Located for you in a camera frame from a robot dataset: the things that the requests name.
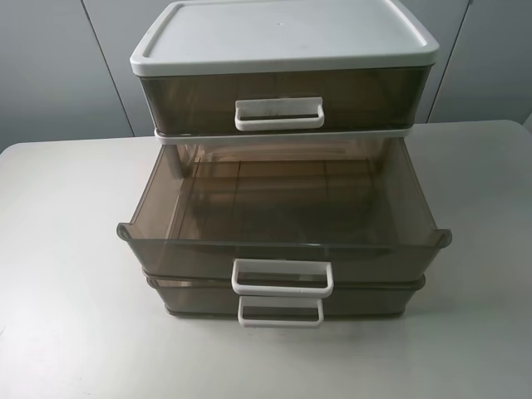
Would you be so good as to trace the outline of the smoky drawer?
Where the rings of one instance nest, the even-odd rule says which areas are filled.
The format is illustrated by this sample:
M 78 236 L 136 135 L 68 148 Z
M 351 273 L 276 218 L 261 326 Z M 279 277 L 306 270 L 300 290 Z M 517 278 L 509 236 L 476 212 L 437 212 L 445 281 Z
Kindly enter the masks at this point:
M 144 77 L 165 136 L 403 130 L 429 67 Z
M 231 283 L 336 288 L 421 280 L 452 240 L 401 138 L 165 145 L 117 234 L 162 292 L 219 301 Z
M 398 317 L 426 282 L 341 282 L 329 262 L 264 259 L 238 259 L 222 278 L 148 273 L 146 280 L 171 315 L 234 318 L 245 328 Z

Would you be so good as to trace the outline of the white drawer cabinet frame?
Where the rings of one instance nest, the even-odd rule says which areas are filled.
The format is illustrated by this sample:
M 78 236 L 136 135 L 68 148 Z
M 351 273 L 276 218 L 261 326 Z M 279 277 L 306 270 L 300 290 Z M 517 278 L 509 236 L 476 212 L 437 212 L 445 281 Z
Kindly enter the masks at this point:
M 144 77 L 429 67 L 439 45 L 398 1 L 179 1 L 168 5 L 131 54 Z M 403 137 L 403 130 L 165 136 L 178 177 L 201 145 Z

